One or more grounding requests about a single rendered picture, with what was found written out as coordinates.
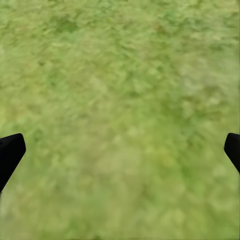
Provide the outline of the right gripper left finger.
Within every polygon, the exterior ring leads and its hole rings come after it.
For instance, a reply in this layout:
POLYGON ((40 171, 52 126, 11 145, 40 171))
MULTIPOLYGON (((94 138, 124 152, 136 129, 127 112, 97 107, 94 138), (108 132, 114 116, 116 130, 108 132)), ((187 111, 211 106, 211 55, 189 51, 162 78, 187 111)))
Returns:
POLYGON ((0 138, 0 193, 26 153, 22 133, 0 138))

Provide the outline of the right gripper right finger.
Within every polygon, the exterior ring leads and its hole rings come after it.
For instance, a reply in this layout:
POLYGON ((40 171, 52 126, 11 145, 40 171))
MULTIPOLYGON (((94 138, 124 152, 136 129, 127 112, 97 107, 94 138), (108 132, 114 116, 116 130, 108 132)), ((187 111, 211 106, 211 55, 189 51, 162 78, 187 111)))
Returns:
POLYGON ((224 151, 240 173, 240 135, 229 133, 227 135, 224 151))

